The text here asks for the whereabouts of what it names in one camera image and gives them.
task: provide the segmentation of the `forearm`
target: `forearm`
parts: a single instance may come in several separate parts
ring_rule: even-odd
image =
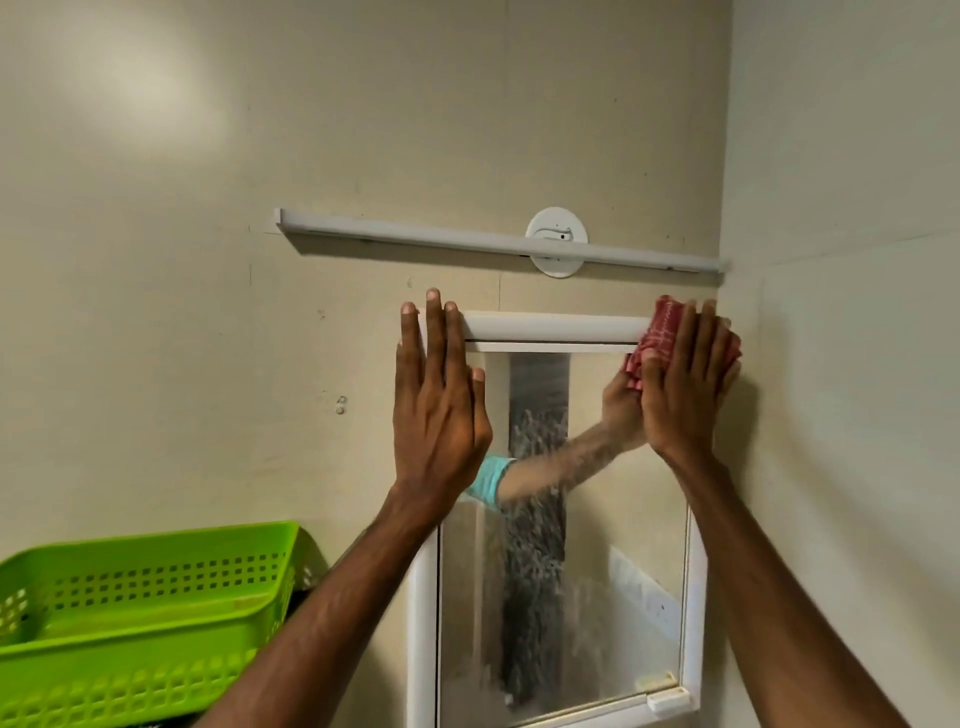
[[[712,456],[667,458],[697,520],[728,632],[765,728],[904,728]]]
[[[367,531],[199,725],[326,726],[433,521],[394,488]]]
[[[499,502],[533,496],[547,488],[571,490],[606,468],[622,452],[602,424],[597,424],[562,447],[514,463],[496,491]]]

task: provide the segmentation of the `finger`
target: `finger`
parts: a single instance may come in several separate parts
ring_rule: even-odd
[[[716,318],[717,302],[705,301],[703,310],[700,312],[700,321],[697,323],[697,341],[693,347],[693,361],[690,364],[690,373],[698,379],[707,376]]]
[[[457,304],[447,301],[444,307],[446,317],[446,363],[444,381],[447,389],[453,387],[463,395],[463,404],[469,401],[467,389],[467,352],[464,345],[464,317]]]
[[[396,402],[417,396],[422,382],[421,365],[417,307],[408,301],[400,307],[400,342],[396,347]]]
[[[446,318],[440,304],[440,291],[426,292],[426,366],[423,385],[444,388],[444,359],[446,357]]]
[[[610,384],[604,387],[604,396],[616,394],[622,389],[627,389],[629,384],[630,375],[627,374],[625,370],[621,369],[613,376],[613,379],[610,380]]]
[[[723,382],[720,384],[720,392],[717,394],[717,410],[723,406],[724,400],[727,398],[727,394],[730,392],[730,388],[733,387],[733,383],[740,376],[740,362],[734,361],[731,364],[731,367],[727,370],[727,373],[724,374]]]
[[[640,376],[643,381],[640,398],[643,408],[663,402],[663,364],[655,352],[643,352],[640,355]]]
[[[470,371],[470,392],[473,399],[473,446],[483,457],[493,442],[493,427],[487,416],[487,373],[482,369]]]
[[[713,346],[710,349],[710,361],[707,364],[707,387],[716,392],[727,366],[727,349],[730,347],[730,319],[718,319]]]
[[[687,301],[684,316],[677,329],[677,340],[673,345],[673,357],[670,359],[670,372],[686,372],[690,368],[690,352],[697,335],[697,302]]]

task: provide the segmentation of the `light blue sleeve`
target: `light blue sleeve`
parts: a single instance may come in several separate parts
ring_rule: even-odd
[[[476,498],[491,508],[496,508],[496,487],[500,484],[500,479],[507,468],[515,462],[512,457],[499,457],[497,455],[485,457],[483,464],[480,466],[480,472],[466,490],[467,495]]]

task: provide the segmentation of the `white light fixture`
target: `white light fixture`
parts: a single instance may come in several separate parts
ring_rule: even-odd
[[[572,216],[572,213],[567,210],[549,207],[538,213],[538,216],[534,218],[531,228],[534,228],[535,231],[530,233],[530,237],[504,235],[499,232],[460,231],[447,228],[430,228],[425,225],[318,215],[283,208],[275,210],[274,222],[285,233],[351,237],[360,240],[419,245],[428,248],[524,255],[533,258],[554,258],[560,261],[558,265],[551,266],[549,260],[547,260],[538,263],[538,267],[548,276],[558,278],[572,275],[580,267],[575,264],[577,261],[624,265],[634,268],[686,271],[688,273],[719,274],[723,272],[723,265],[718,258],[589,245],[586,240],[586,231],[581,237],[576,234],[577,231],[572,227],[563,230],[551,229],[547,231],[551,237],[534,236],[538,232],[543,234],[543,228],[535,225],[538,219],[557,210]]]

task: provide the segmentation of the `round wall mount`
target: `round wall mount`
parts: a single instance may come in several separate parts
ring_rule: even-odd
[[[569,240],[588,245],[587,229],[580,218],[565,207],[542,209],[527,226],[527,237],[545,237],[551,240]],[[583,260],[556,257],[533,257],[531,260],[550,278],[565,279],[580,270]]]

